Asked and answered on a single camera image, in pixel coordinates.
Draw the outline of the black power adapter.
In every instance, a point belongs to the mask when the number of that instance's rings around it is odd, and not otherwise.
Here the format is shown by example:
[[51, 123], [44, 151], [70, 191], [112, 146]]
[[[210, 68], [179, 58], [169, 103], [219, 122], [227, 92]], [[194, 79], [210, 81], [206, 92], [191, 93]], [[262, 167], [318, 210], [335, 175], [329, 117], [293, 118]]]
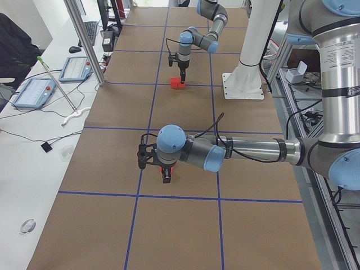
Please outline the black power adapter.
[[114, 49], [115, 37], [112, 31], [104, 31], [102, 40], [102, 48], [104, 52], [112, 52]]

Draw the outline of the black keyboard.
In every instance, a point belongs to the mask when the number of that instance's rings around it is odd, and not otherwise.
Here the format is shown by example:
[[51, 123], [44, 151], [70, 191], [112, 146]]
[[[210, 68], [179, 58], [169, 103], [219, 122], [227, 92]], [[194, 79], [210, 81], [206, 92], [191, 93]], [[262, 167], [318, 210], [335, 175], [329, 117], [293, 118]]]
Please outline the black keyboard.
[[97, 27], [98, 22], [96, 21], [87, 21], [83, 22], [85, 30], [87, 31], [88, 38], [92, 46], [95, 45], [96, 35], [97, 35]]

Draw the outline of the far blue teach pendant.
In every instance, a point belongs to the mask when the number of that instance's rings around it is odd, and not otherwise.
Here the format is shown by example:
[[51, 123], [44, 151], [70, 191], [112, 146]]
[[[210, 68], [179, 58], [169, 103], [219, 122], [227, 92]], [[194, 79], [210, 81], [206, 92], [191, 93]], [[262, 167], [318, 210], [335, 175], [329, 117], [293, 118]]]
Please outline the far blue teach pendant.
[[68, 57], [58, 80], [61, 83], [81, 82], [91, 71], [91, 64], [87, 57]]

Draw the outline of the blue teach pendant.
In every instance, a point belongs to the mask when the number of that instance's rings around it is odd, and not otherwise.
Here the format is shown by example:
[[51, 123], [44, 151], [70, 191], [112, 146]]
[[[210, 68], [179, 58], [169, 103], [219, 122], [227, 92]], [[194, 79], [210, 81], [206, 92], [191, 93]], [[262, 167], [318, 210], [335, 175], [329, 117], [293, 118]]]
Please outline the blue teach pendant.
[[68, 57], [58, 80], [61, 83], [81, 82], [91, 71], [91, 64], [87, 57]]
[[56, 83], [48, 78], [31, 78], [12, 103], [15, 108], [40, 109], [50, 98]]

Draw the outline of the black computer mouse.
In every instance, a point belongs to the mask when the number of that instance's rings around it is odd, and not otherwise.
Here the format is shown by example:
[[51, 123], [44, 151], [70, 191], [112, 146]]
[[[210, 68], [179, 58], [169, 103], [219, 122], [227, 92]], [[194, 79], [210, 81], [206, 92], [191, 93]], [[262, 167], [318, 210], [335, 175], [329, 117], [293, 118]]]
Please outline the black computer mouse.
[[78, 46], [71, 46], [69, 48], [69, 53], [77, 53], [77, 52], [80, 52], [82, 49]]

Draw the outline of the small white open box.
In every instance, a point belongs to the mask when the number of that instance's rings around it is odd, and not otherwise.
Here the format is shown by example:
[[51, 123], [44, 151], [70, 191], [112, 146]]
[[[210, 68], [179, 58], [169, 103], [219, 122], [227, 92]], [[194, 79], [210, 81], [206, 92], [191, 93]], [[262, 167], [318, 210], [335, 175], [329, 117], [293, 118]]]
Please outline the small white open box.
[[301, 83], [308, 65], [303, 61], [299, 62], [297, 68], [288, 69], [285, 79], [291, 84]]

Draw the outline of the small black square pad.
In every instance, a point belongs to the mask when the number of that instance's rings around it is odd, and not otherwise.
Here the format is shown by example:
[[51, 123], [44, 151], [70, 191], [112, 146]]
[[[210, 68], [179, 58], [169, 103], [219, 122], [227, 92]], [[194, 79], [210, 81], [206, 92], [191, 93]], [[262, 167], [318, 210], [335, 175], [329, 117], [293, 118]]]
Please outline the small black square pad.
[[48, 153], [48, 152], [50, 152], [50, 151], [53, 149], [52, 146], [51, 146], [48, 142], [42, 143], [42, 144], [41, 144], [41, 148], [43, 149], [43, 151], [44, 151], [45, 153]]

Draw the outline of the metal rod with green tip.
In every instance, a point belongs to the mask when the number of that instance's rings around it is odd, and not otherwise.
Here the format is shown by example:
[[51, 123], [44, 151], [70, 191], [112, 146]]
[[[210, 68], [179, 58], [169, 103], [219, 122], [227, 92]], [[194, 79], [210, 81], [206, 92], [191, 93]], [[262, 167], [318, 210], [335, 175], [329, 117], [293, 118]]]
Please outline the metal rod with green tip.
[[46, 70], [46, 72], [48, 73], [48, 75], [50, 76], [50, 78], [55, 82], [55, 84], [57, 85], [58, 89], [60, 90], [60, 92], [63, 94], [63, 96], [65, 97], [65, 99], [67, 100], [67, 102], [69, 103], [69, 105], [71, 106], [71, 108], [74, 110], [74, 112], [77, 111], [75, 105], [72, 103], [72, 101], [70, 100], [70, 98], [67, 96], [67, 94], [65, 93], [65, 91], [62, 89], [62, 87], [60, 86], [59, 82], [56, 80], [56, 78], [53, 76], [52, 71], [50, 71], [49, 67], [47, 66], [47, 64], [42, 60], [42, 58], [40, 56], [37, 56], [37, 60], [42, 64], [42, 66], [44, 67], [44, 69]]

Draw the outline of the clear tape roll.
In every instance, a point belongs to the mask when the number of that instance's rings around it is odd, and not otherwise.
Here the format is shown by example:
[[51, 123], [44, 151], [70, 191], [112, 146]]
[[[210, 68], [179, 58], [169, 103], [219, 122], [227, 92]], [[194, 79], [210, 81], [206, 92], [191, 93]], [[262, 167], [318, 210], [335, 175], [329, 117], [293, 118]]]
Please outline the clear tape roll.
[[27, 233], [31, 233], [35, 227], [36, 227], [37, 223], [34, 219], [28, 219], [26, 220], [21, 226], [20, 226], [20, 231], [19, 234], [20, 235], [24, 235]]

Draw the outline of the near blue teach pendant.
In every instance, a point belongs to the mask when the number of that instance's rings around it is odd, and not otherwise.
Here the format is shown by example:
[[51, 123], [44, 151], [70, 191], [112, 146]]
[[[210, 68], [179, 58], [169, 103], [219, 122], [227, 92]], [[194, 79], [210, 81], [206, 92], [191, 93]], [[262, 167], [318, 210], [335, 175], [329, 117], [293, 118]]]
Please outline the near blue teach pendant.
[[15, 108], [40, 109], [50, 98], [56, 83], [48, 78], [31, 78], [12, 103]]

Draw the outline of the person in black clothes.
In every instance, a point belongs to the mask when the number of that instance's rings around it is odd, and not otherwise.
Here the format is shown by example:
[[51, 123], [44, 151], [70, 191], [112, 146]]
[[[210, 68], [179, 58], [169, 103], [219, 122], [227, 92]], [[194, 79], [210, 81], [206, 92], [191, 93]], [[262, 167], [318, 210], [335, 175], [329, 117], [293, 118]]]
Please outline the person in black clothes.
[[1, 13], [1, 78], [14, 78], [6, 85], [18, 88], [41, 55], [31, 37]]

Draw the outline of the aluminium frame post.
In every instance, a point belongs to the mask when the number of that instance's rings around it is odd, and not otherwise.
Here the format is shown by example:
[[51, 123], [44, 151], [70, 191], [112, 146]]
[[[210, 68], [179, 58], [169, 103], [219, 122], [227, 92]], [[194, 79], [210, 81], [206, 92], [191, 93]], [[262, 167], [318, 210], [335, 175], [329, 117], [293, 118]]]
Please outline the aluminium frame post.
[[99, 86], [103, 86], [103, 84], [105, 82], [104, 74], [100, 68], [95, 51], [94, 51], [94, 49], [91, 45], [91, 42], [88, 38], [88, 34], [87, 34], [87, 31], [83, 24], [83, 20], [82, 20], [79, 8], [77, 6], [77, 3], [75, 0], [64, 0], [64, 4], [67, 8], [68, 14], [74, 25], [74, 29], [78, 35], [78, 38], [81, 41], [81, 44], [85, 50], [85, 54], [90, 61], [93, 73], [95, 74], [98, 84], [99, 84]]

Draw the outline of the aluminium side frame rail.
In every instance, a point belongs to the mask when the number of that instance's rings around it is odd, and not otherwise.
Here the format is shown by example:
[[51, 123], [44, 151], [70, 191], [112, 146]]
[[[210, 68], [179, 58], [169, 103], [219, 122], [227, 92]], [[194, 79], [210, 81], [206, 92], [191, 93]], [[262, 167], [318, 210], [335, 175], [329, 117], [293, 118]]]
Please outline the aluminium side frame rail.
[[[287, 62], [295, 47], [286, 39], [280, 43], [278, 60], [269, 74], [283, 106], [283, 132], [292, 137], [317, 137], [322, 123], [305, 125], [307, 109], [318, 110], [320, 90], [313, 85], [292, 85], [285, 79]], [[339, 190], [323, 176], [302, 167], [295, 168], [300, 193], [314, 232], [324, 269], [359, 269], [359, 192]]]

